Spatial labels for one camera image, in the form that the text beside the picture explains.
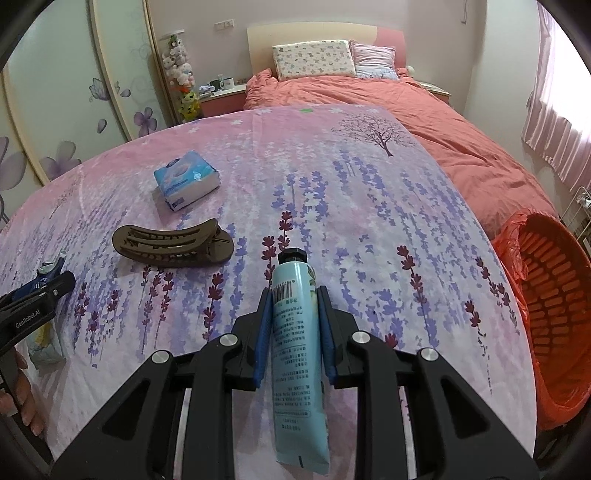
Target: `light blue tube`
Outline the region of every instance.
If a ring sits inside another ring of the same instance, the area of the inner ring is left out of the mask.
[[[273,417],[277,461],[329,472],[320,326],[314,271],[306,252],[279,254],[272,278]]]

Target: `headboard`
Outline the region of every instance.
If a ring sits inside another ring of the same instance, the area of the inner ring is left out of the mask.
[[[377,47],[396,47],[394,66],[406,67],[404,33],[385,27],[339,22],[291,22],[258,25],[246,29],[252,73],[275,71],[273,45],[314,40],[357,40]]]

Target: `cup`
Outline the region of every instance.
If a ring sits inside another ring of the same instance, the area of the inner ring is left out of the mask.
[[[223,89],[224,90],[231,90],[234,88],[234,78],[228,77],[227,79],[223,80]]]

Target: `pillow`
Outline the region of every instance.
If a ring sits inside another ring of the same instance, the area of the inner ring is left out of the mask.
[[[275,45],[273,60],[280,81],[320,75],[355,76],[346,40],[320,40]]]
[[[394,70],[395,47],[376,47],[350,40],[357,78],[398,80]]]

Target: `bedspread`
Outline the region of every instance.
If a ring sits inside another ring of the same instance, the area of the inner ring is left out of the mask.
[[[303,103],[383,106],[437,160],[490,239],[522,208],[558,218],[539,182],[459,113],[397,69],[401,81],[306,77],[278,82],[270,70],[248,82],[246,108]]]
[[[152,172],[190,149],[220,171],[222,185],[172,212]],[[182,229],[212,217],[235,242],[221,266],[159,270],[111,244],[121,225]],[[155,349],[195,351],[256,310],[286,247],[308,252],[319,284],[361,329],[409,352],[437,348],[533,450],[527,337],[478,221],[386,110],[320,105],[238,112],[140,138],[52,181],[0,233],[0,293],[61,248],[76,276],[56,317],[67,361],[28,373],[53,453]],[[356,392],[326,391],[330,477],[351,479]],[[275,462],[269,375],[258,392],[234,393],[233,415],[238,479],[316,477]]]

